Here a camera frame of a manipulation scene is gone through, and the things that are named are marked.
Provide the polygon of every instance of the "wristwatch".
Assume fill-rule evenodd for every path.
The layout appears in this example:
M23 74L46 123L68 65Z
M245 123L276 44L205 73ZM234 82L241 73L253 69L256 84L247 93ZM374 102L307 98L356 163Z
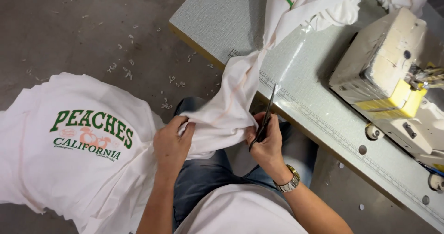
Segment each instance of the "wristwatch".
M299 176L297 171L293 167L291 167L291 165L287 165L287 167L288 169L290 169L291 173L293 173L293 178L290 180L290 182L286 183L285 185L279 186L273 180L276 188L282 193L293 191L299 185L299 181L301 180L301 177Z

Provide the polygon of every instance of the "concrete floor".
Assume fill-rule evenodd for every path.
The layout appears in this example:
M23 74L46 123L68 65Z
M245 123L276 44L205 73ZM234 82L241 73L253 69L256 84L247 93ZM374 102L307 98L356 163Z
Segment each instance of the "concrete floor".
M147 101L165 122L173 110L161 109L164 97L172 105L191 95L210 99L222 72L209 68L202 56L192 55L194 51L167 28L184 1L0 0L0 110L6 110L23 88L60 72L87 74L129 91ZM118 68L109 73L112 63ZM124 77L122 67L131 70L132 80ZM176 78L171 84L169 76ZM186 86L176 87L180 81ZM338 163L320 152L311 187L355 233L438 233ZM359 204L365 205L363 211ZM26 206L2 204L0 234L13 233L77 231L72 221L54 212L39 215Z

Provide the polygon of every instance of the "scissors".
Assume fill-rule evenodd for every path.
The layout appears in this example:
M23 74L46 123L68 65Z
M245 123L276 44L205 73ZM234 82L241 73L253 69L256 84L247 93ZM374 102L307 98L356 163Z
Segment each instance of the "scissors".
M271 105L273 105L273 98L274 98L274 92L276 90L276 85L274 85L273 92L271 93L270 101L267 105L267 110L265 111L264 118L262 119L262 126L259 127L258 131L256 132L256 138L251 142L250 147L248 148L248 152L251 151L251 148L254 143L256 142L262 142L265 137L267 136L267 126L270 122L270 110Z

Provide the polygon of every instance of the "jeans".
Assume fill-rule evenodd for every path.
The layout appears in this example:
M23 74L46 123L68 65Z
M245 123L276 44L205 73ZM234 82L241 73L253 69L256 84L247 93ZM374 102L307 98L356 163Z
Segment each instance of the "jeans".
M178 104L175 115L184 111L196 111L205 102L198 97L187 97ZM279 128L284 146L286 139L291 136L293 127L288 122L283 122L279 124ZM310 155L304 156L307 156L303 162L308 167L310 180L316 160L316 150L317 146L314 144L310 147ZM271 177L259 165L242 177L234 175L225 151L220 149L209 159L191 159L186 160L183 164L174 188L173 231L179 227L203 197L211 191L229 184L256 184L274 191L285 199L282 193L276 189Z

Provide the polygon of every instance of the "gray table top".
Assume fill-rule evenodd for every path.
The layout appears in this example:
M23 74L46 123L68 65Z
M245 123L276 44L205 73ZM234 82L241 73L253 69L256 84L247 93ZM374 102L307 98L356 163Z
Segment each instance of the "gray table top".
M231 56L262 48L265 4L266 0L186 0L170 24L210 61L225 64ZM444 197L429 189L429 173L387 137L369 141L364 135L367 120L328 88L331 71L352 35L385 15L375 0L362 0L360 8L358 22L351 26L320 32L299 26L269 51L260 70L259 96L269 98L272 84L279 83L274 100L279 114L392 201L444 233ZM362 145L365 155L358 152ZM424 195L430 204L422 203Z

